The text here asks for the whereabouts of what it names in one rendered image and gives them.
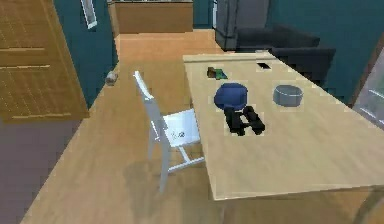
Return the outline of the black sofa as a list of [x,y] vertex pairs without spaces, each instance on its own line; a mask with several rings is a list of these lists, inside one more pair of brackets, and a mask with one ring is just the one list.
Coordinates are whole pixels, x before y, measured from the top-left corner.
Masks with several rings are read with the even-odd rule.
[[284,25],[243,28],[237,34],[237,53],[267,50],[318,86],[324,84],[336,53],[335,48],[320,46],[319,37]]

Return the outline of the grey bowl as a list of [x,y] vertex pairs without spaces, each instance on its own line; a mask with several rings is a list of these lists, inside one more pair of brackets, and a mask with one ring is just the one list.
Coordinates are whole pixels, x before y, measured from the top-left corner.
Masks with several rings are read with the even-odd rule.
[[303,91],[297,86],[278,85],[273,91],[273,101],[283,107],[298,107],[303,95]]

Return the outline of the grey fridge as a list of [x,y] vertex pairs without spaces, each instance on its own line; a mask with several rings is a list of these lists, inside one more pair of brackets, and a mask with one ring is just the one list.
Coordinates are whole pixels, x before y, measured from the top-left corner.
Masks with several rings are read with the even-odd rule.
[[217,0],[215,41],[223,51],[234,51],[237,32],[263,28],[270,0]]

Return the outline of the small grey round object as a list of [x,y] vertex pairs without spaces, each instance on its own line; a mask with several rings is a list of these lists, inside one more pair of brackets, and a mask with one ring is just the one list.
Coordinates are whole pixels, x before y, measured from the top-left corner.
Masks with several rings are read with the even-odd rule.
[[116,81],[117,81],[117,78],[118,78],[118,74],[113,72],[113,71],[110,71],[106,78],[105,78],[105,83],[108,85],[108,86],[113,86]]

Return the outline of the brown wooden room door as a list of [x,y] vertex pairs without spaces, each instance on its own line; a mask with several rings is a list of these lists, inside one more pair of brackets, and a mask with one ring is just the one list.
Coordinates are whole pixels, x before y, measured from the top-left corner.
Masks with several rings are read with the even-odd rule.
[[0,0],[0,119],[88,116],[53,0]]

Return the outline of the pale wooden dining table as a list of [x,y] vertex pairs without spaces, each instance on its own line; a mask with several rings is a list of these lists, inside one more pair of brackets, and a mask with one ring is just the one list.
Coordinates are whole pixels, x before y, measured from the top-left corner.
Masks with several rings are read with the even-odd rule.
[[[269,53],[183,60],[214,199],[384,185],[384,131]],[[229,132],[213,102],[221,83],[207,77],[209,67],[247,87],[248,102],[266,126],[262,134]],[[278,85],[299,87],[300,105],[277,105]]]

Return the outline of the green and brown small object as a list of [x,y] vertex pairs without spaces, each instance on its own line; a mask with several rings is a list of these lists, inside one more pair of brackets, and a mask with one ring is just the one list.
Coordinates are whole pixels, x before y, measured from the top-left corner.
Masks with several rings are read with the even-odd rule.
[[214,67],[209,67],[207,69],[207,77],[208,78],[215,78],[216,80],[227,78],[226,74],[223,72],[222,69],[216,69]]

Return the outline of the white framed wall picture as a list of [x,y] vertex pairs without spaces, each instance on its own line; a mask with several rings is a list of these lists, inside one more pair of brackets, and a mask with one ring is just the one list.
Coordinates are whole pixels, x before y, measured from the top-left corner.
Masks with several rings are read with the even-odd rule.
[[97,17],[92,0],[81,0],[87,28],[92,29],[97,25]]

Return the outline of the blue bowl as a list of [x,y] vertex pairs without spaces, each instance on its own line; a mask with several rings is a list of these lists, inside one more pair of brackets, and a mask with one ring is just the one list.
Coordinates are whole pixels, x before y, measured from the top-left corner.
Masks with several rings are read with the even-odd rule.
[[248,89],[239,83],[224,83],[216,91],[215,105],[224,110],[227,107],[243,109],[247,104]]

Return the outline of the glass window with brown frame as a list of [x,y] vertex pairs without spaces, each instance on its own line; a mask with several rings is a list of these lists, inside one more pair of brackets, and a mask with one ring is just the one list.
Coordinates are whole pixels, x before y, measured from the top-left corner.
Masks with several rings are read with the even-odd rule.
[[349,107],[384,130],[384,32],[359,78]]

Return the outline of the brown wooden kitchen counter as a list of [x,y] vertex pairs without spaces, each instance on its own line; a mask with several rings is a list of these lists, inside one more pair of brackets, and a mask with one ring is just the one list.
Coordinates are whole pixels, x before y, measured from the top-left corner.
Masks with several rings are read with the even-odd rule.
[[114,36],[193,30],[192,1],[112,1],[108,11]]

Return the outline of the black binoculars shaped object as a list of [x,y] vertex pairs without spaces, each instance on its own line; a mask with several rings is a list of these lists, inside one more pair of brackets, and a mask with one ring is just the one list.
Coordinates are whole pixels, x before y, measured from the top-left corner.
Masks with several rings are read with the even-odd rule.
[[230,132],[236,133],[238,136],[244,136],[245,129],[248,127],[255,135],[260,135],[265,131],[265,124],[252,106],[245,106],[242,111],[228,107],[224,109],[224,115]]

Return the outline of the white wooden chair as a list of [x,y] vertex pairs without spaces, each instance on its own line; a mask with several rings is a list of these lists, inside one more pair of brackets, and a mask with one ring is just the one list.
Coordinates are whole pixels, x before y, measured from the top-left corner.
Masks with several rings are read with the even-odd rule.
[[[161,145],[162,164],[159,191],[163,192],[170,173],[205,161],[204,157],[191,159],[184,149],[185,146],[200,141],[195,111],[189,109],[162,115],[155,97],[149,92],[140,72],[135,71],[133,77],[149,117],[149,159],[152,158],[154,145],[156,143]],[[172,149],[176,149],[183,159],[182,163],[175,166],[170,165]]]

